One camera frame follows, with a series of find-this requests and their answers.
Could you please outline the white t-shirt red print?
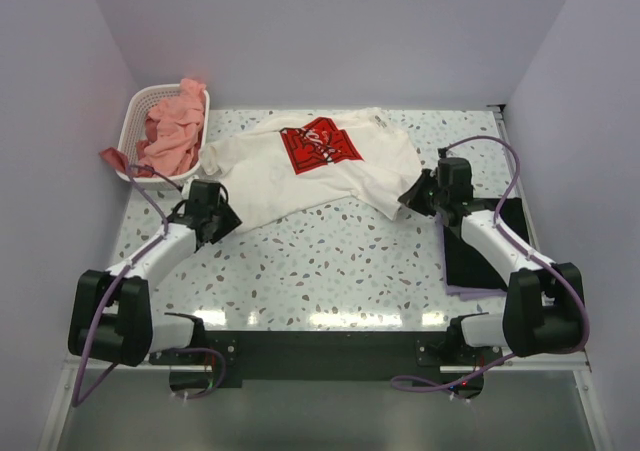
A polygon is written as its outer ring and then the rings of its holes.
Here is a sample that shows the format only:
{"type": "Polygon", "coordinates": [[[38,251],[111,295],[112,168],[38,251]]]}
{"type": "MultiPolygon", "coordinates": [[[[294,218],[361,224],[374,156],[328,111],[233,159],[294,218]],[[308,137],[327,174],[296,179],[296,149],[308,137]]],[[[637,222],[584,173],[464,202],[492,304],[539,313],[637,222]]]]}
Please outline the white t-shirt red print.
{"type": "Polygon", "coordinates": [[[274,114],[205,144],[200,162],[228,191],[240,233],[347,197],[394,219],[421,174],[408,133],[379,108],[274,114]]]}

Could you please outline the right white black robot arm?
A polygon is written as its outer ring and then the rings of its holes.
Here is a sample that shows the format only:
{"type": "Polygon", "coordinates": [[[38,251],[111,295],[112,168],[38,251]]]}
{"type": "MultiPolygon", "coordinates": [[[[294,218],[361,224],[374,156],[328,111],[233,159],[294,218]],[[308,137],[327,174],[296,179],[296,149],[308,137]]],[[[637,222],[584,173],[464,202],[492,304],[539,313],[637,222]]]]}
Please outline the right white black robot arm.
{"type": "Polygon", "coordinates": [[[481,347],[507,347],[518,357],[584,349],[590,330],[581,272],[541,254],[514,231],[502,216],[506,197],[476,197],[466,159],[442,158],[436,168],[424,169],[399,201],[439,218],[445,235],[461,245],[449,266],[462,265],[474,251],[506,287],[501,313],[451,322],[445,350],[452,361],[469,363],[481,347]]]}

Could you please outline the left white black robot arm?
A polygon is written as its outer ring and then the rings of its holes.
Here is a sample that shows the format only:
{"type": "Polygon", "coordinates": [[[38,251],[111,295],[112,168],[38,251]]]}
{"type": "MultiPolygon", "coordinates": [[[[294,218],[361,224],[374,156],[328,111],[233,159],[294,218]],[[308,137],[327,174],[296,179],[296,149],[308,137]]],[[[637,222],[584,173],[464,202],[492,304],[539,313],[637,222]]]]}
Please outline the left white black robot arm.
{"type": "Polygon", "coordinates": [[[131,367],[171,350],[185,363],[205,356],[203,320],[157,312],[152,292],[174,268],[205,245],[222,240],[241,220],[226,188],[203,180],[193,181],[188,196],[161,219],[156,234],[131,256],[80,276],[68,333],[71,354],[131,367]]]}

